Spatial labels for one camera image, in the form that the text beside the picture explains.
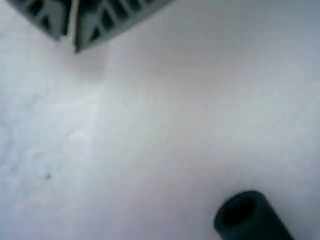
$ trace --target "gray slotted part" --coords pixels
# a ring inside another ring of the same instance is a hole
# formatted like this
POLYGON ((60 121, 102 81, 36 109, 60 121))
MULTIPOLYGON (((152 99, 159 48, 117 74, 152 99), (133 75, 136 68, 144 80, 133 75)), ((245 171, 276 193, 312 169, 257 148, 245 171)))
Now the gray slotted part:
POLYGON ((75 47, 80 52, 128 30, 172 0, 80 0, 75 47))
POLYGON ((66 35, 72 0, 7 0, 31 23, 58 40, 66 35))

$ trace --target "white surface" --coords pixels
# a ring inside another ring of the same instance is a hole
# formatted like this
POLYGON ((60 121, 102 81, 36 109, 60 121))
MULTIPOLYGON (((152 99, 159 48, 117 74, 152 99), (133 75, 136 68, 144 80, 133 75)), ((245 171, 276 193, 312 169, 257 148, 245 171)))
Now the white surface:
POLYGON ((319 1, 177 0, 78 56, 0 12, 2 240, 217 240, 245 189, 320 238, 319 1))

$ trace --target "small dark speck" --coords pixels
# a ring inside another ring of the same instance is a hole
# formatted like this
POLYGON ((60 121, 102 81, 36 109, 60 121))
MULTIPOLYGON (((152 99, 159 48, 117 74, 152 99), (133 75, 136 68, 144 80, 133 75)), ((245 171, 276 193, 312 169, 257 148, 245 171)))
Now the small dark speck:
POLYGON ((50 179, 52 179, 51 174, 47 174, 47 175, 45 175, 45 180, 50 180, 50 179))

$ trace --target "black cylinder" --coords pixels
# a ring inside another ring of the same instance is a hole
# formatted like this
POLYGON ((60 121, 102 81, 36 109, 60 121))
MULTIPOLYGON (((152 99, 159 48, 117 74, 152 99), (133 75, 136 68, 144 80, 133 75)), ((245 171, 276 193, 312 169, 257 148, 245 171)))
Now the black cylinder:
POLYGON ((214 219, 223 240, 294 240, 264 195, 246 191, 227 200, 214 219))

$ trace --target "black rubber tube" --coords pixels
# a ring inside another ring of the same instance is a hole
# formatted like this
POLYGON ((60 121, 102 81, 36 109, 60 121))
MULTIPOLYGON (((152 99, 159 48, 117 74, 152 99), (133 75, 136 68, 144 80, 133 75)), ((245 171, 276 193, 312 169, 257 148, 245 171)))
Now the black rubber tube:
POLYGON ((246 191, 227 200, 214 219, 223 240, 294 240, 266 197, 246 191))

